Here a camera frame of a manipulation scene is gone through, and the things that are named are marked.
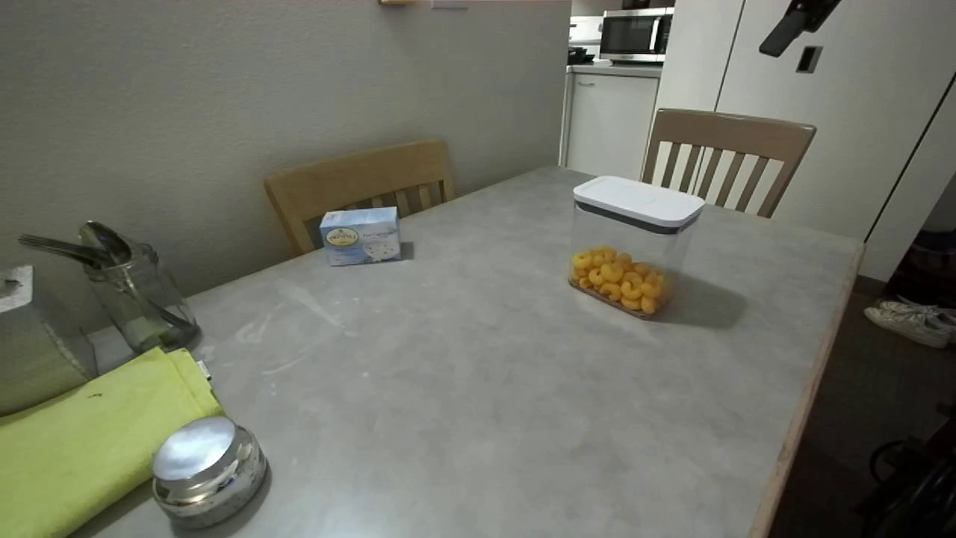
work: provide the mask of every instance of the chair backrest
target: chair backrest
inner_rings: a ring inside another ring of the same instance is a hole
[[[298,254],[312,250],[309,226],[330,208],[396,207],[411,214],[453,196],[444,141],[419,141],[338,154],[266,178]]]
[[[801,121],[660,108],[643,178],[767,219],[811,133],[816,129]]]

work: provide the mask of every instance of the gray table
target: gray table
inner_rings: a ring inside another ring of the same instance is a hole
[[[404,222],[411,260],[315,254],[194,296],[272,483],[211,535],[765,535],[859,246],[705,208],[634,320],[565,283],[569,187],[535,169]],[[85,535],[171,535],[144,491]]]

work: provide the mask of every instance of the green cloth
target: green cloth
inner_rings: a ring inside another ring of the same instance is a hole
[[[0,535],[67,535],[153,474],[153,452],[217,416],[203,368],[148,349],[85,384],[0,419]]]

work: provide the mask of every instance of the glass jar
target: glass jar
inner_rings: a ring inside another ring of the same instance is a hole
[[[129,241],[132,256],[114,265],[85,265],[97,305],[109,314],[133,353],[148,346],[190,346],[200,326],[182,293],[145,241]]]
[[[622,177],[577,186],[566,283],[635,317],[660,314],[701,207],[701,196]]]

